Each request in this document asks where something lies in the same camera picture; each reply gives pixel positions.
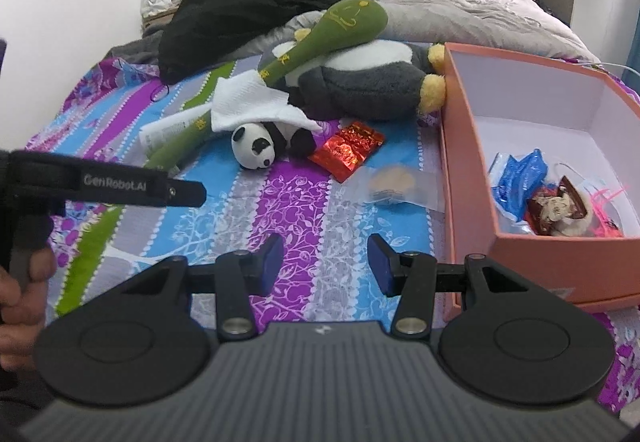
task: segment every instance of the blue plastic wrapper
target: blue plastic wrapper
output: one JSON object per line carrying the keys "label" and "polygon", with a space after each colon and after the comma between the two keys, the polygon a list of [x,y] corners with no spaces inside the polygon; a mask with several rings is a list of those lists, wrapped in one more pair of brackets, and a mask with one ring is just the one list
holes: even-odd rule
{"label": "blue plastic wrapper", "polygon": [[522,220],[527,209],[527,200],[542,185],[547,171],[548,167],[539,149],[535,149],[521,160],[509,155],[500,180],[491,188],[495,201],[517,221]]}

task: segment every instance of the red foil package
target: red foil package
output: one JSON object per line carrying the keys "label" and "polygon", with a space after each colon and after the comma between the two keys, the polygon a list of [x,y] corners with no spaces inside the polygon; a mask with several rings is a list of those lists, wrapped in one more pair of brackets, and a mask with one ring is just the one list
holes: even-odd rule
{"label": "red foil package", "polygon": [[382,133],[354,122],[331,136],[309,158],[325,168],[341,184],[385,141]]}

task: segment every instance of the green massage hammer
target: green massage hammer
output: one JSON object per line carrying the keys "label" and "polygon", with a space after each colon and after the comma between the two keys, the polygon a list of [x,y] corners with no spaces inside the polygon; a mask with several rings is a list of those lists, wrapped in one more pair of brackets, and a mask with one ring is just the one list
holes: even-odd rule
{"label": "green massage hammer", "polygon": [[[335,3],[308,36],[260,70],[260,76],[267,86],[273,86],[286,74],[318,56],[374,40],[385,29],[386,21],[385,10],[373,0]],[[207,112],[155,151],[145,167],[174,170],[211,135],[211,114]]]}

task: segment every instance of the silver bolt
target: silver bolt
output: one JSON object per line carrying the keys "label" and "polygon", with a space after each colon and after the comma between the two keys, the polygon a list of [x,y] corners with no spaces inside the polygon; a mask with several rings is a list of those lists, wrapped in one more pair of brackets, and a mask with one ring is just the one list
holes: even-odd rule
{"label": "silver bolt", "polygon": [[421,334],[427,329],[427,323],[417,317],[404,317],[396,323],[396,330],[402,334]]}
{"label": "silver bolt", "polygon": [[235,336],[247,333],[249,330],[251,330],[251,327],[251,321],[243,317],[232,317],[231,319],[227,319],[224,323],[222,323],[222,329],[227,334],[232,334]]}

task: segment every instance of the human hand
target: human hand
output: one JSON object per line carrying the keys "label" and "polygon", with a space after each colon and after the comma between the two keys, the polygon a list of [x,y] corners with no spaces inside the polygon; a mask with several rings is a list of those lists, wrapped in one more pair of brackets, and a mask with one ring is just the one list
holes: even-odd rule
{"label": "human hand", "polygon": [[34,369],[31,353],[44,326],[48,280],[56,272],[56,259],[50,247],[31,255],[31,281],[24,292],[4,268],[0,267],[0,366],[14,372]]}

